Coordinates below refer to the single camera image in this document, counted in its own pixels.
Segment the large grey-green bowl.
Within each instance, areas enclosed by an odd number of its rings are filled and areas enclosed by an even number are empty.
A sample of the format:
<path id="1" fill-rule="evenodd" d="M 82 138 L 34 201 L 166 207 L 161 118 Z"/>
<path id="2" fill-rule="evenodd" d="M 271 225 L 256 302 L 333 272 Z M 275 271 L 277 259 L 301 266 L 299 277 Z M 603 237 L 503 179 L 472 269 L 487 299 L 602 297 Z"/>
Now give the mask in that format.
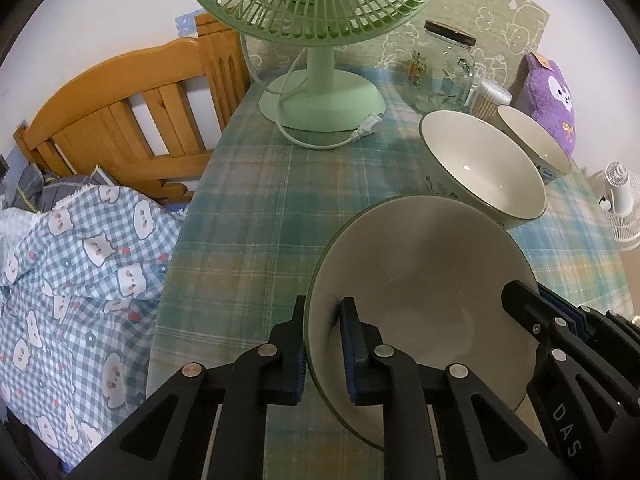
<path id="1" fill-rule="evenodd" d="M 326 406 L 354 436 L 382 448 L 381 408 L 357 408 L 347 393 L 337 307 L 352 297 L 384 344 L 430 367 L 461 363 L 517 410 L 536 341 L 503 310 L 512 281 L 537 284 L 514 239 L 468 205 L 408 195 L 361 211 L 326 245 L 306 300 L 307 359 Z"/>

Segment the plaid tablecloth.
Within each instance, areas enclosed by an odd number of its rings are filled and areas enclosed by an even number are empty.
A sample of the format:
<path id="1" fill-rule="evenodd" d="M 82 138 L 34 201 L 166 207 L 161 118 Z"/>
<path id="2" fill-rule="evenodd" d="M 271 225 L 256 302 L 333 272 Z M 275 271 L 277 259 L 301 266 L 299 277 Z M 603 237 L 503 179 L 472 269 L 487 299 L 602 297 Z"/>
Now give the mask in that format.
<path id="1" fill-rule="evenodd" d="M 419 122 L 402 77 L 364 71 L 386 103 L 377 133 L 344 148 L 285 140 L 247 91 L 195 191 L 166 274 L 146 388 L 184 364 L 233 362 L 288 320 L 323 249 L 360 210 L 422 190 Z M 620 253 L 578 169 L 548 188 L 541 219 L 512 231 L 536 278 L 576 306 L 631 318 Z"/>

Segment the blue checked bear blanket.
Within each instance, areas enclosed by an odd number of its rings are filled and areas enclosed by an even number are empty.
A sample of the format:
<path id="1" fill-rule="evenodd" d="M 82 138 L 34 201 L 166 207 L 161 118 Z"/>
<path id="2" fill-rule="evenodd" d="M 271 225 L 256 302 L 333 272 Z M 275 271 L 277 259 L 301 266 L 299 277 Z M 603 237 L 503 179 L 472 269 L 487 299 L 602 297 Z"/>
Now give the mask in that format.
<path id="1" fill-rule="evenodd" d="M 1 397 L 67 465 L 146 397 L 181 217 L 86 185 L 47 212 L 1 214 Z"/>

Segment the white clip fan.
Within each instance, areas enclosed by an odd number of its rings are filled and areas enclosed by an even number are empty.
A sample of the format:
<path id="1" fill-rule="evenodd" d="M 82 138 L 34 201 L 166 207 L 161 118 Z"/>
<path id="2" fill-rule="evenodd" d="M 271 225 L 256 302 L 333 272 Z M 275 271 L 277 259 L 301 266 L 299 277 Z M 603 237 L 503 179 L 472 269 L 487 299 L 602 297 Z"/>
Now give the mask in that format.
<path id="1" fill-rule="evenodd" d="M 621 162 L 610 162 L 589 178 L 604 212 L 615 243 L 621 252 L 639 247 L 639 175 Z"/>

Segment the cream bowl with blue flowers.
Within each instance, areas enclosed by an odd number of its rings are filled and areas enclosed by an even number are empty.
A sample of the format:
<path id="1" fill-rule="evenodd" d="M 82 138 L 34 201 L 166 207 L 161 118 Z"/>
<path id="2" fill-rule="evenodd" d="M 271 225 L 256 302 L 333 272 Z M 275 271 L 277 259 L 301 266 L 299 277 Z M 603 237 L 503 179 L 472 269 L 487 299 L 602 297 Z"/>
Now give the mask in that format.
<path id="1" fill-rule="evenodd" d="M 544 182 L 565 177 L 572 170 L 572 164 L 558 142 L 538 122 L 520 110 L 499 105 L 495 125 L 526 153 Z"/>

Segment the cream bowl with dark rim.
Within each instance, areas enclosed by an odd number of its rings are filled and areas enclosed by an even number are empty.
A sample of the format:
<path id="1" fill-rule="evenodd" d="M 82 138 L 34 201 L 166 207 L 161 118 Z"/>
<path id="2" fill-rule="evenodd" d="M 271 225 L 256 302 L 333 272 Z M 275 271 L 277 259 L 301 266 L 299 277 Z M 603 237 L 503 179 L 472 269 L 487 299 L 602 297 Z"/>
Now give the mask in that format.
<path id="1" fill-rule="evenodd" d="M 419 124 L 420 167 L 428 192 L 454 198 L 505 229 L 539 219 L 547 210 L 544 181 L 534 163 L 488 122 L 436 110 Z"/>

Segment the grey striped pillow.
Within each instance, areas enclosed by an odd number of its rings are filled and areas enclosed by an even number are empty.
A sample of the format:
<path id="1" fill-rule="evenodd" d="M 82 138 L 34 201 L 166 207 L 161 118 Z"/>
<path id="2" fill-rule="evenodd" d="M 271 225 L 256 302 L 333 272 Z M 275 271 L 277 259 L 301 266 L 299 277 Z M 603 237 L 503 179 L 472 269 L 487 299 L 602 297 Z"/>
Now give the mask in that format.
<path id="1" fill-rule="evenodd" d="M 11 169 L 1 164 L 1 208 L 10 207 L 31 212 L 47 212 L 63 198 L 76 193 L 86 185 L 119 185 L 119 182 L 100 166 L 88 176 L 74 174 L 63 177 L 41 170 L 35 164 L 21 162 Z"/>

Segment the purple plush rabbit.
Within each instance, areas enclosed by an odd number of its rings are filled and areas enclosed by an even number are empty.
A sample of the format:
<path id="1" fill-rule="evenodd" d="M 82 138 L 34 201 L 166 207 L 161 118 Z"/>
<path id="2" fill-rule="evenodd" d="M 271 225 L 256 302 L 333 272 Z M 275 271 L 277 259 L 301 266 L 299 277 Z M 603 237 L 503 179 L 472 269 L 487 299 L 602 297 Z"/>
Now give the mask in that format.
<path id="1" fill-rule="evenodd" d="M 538 122 L 572 158 L 576 144 L 575 111 L 570 89 L 558 66 L 537 52 L 525 55 L 527 74 L 515 107 Z"/>

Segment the cotton swab container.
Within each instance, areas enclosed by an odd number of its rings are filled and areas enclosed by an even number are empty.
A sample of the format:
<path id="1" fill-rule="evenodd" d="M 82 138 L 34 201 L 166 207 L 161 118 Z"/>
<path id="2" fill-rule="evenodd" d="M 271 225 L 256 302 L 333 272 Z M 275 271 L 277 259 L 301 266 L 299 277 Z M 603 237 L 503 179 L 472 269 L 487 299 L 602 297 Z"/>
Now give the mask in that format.
<path id="1" fill-rule="evenodd" d="M 470 114 L 485 122 L 492 122 L 498 107 L 510 105 L 512 94 L 501 84 L 489 79 L 482 79 L 471 96 Z"/>

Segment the wooden bed headboard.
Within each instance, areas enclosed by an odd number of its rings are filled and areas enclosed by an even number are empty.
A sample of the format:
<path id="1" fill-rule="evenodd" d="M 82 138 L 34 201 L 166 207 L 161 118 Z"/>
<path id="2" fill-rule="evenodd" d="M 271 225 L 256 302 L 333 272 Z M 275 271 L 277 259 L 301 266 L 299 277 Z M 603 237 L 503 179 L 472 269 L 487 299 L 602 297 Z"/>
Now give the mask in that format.
<path id="1" fill-rule="evenodd" d="M 186 81 L 205 77 L 221 127 L 250 86 L 239 34 L 207 13 L 195 25 L 194 38 L 115 56 L 72 79 L 15 130 L 22 154 L 61 177 L 101 167 L 160 203 L 188 202 L 185 183 L 202 176 L 213 152 Z"/>

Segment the glass jar with dark lid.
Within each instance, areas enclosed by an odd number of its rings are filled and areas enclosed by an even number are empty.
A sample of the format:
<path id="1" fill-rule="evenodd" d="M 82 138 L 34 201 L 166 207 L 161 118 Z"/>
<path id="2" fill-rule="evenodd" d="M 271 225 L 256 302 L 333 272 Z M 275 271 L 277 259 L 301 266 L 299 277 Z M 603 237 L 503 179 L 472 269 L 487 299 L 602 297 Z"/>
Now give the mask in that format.
<path id="1" fill-rule="evenodd" d="M 417 112 L 465 109 L 475 74 L 476 38 L 461 29 L 426 20 L 426 37 L 408 64 L 405 98 Z"/>

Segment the green desk fan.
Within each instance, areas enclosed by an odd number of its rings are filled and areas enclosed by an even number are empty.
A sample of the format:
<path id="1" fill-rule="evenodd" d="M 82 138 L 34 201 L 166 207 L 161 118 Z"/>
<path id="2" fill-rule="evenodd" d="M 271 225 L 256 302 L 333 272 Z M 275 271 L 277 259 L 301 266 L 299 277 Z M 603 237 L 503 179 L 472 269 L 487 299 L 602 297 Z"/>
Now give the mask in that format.
<path id="1" fill-rule="evenodd" d="M 304 49 L 306 66 L 275 79 L 259 99 L 265 118 L 310 132 L 354 130 L 385 102 L 372 82 L 339 70 L 337 47 L 361 44 L 413 18 L 427 0 L 196 0 L 242 37 Z"/>

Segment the green cartoon wall mat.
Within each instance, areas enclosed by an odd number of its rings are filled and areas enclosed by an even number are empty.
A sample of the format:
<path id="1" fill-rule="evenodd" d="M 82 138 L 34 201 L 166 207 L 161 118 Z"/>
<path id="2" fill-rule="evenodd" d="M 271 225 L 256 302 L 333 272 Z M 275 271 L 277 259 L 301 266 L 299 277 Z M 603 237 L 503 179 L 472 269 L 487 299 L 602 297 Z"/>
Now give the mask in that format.
<path id="1" fill-rule="evenodd" d="M 413 52 L 432 39 L 424 23 L 433 21 L 476 39 L 475 81 L 490 79 L 516 93 L 527 74 L 523 58 L 538 49 L 548 19 L 549 13 L 533 0 L 428 0 L 418 14 L 391 32 L 337 47 L 335 64 L 405 73 Z"/>

